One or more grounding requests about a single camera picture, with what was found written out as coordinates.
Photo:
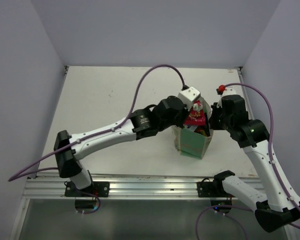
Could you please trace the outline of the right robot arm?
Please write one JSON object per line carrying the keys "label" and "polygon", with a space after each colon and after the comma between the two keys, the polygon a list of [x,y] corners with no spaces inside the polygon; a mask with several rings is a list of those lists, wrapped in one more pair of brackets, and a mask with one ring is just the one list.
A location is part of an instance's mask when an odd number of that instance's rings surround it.
{"label": "right robot arm", "polygon": [[300,197],[294,191],[273,152],[269,132],[258,119],[249,119],[243,97],[222,96],[212,105],[209,119],[213,130],[226,130],[252,162],[264,193],[240,180],[227,170],[213,177],[217,196],[230,194],[248,206],[259,225],[271,233],[300,219]]}

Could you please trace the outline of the green paper bag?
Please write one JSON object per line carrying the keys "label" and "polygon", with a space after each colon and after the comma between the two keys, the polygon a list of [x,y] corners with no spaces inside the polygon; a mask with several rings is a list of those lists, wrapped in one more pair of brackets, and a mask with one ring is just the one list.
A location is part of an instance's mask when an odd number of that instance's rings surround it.
{"label": "green paper bag", "polygon": [[198,101],[203,103],[203,110],[206,120],[206,125],[210,130],[210,137],[205,137],[195,132],[198,126],[196,125],[183,125],[182,127],[172,126],[172,133],[174,135],[174,146],[178,152],[187,157],[202,159],[210,145],[214,131],[209,124],[209,118],[212,110],[209,104],[200,97]]}

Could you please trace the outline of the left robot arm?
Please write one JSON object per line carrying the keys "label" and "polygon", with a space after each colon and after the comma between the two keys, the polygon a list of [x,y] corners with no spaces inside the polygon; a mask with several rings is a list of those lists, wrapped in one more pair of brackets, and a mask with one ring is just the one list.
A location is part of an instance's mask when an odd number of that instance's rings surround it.
{"label": "left robot arm", "polygon": [[180,127],[192,106],[193,102],[188,99],[169,96],[103,128],[72,135],[67,130],[60,131],[54,143],[59,177],[69,178],[82,196],[91,195],[94,184],[80,163],[83,158],[113,145],[156,136],[171,126]]}

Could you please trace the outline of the small pink snack packet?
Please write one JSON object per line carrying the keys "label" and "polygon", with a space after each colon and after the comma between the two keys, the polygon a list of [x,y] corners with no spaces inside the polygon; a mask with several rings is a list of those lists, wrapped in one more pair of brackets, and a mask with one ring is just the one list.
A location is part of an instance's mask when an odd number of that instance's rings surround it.
{"label": "small pink snack packet", "polygon": [[185,125],[190,126],[205,126],[206,117],[203,108],[203,103],[200,100],[197,100],[190,109],[189,115],[186,118]]}

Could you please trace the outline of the orange candy bag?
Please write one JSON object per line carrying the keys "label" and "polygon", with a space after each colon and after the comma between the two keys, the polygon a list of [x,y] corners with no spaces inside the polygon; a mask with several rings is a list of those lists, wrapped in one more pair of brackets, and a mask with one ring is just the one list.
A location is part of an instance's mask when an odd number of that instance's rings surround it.
{"label": "orange candy bag", "polygon": [[204,126],[198,126],[198,127],[195,129],[194,132],[197,133],[197,134],[203,135],[203,136],[205,136],[205,137],[210,137],[210,136],[211,136],[209,127],[207,127],[207,126],[205,126],[205,125],[204,125]]}

